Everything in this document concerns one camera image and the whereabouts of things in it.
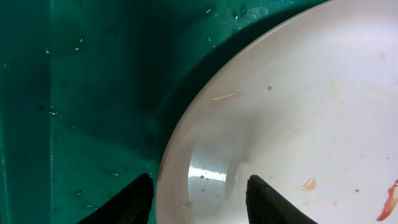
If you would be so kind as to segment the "white plate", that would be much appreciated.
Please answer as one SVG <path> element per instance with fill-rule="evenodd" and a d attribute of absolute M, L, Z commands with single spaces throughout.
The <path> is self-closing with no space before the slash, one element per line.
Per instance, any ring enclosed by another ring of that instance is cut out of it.
<path fill-rule="evenodd" d="M 396 223 L 397 0 L 328 1 L 204 86 L 160 165 L 157 223 L 247 223 L 258 175 L 317 223 Z"/>

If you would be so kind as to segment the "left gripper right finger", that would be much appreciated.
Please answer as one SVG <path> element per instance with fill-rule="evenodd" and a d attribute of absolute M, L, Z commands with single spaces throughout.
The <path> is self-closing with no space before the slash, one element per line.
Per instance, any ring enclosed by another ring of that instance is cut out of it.
<path fill-rule="evenodd" d="M 248 179 L 246 207 L 250 224 L 317 224 L 258 175 Z"/>

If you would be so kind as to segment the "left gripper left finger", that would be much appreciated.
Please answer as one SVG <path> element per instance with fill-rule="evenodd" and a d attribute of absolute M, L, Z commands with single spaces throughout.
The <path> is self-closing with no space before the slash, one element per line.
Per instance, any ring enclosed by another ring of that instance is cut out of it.
<path fill-rule="evenodd" d="M 77 224 L 148 224 L 153 199 L 153 178 L 142 173 Z"/>

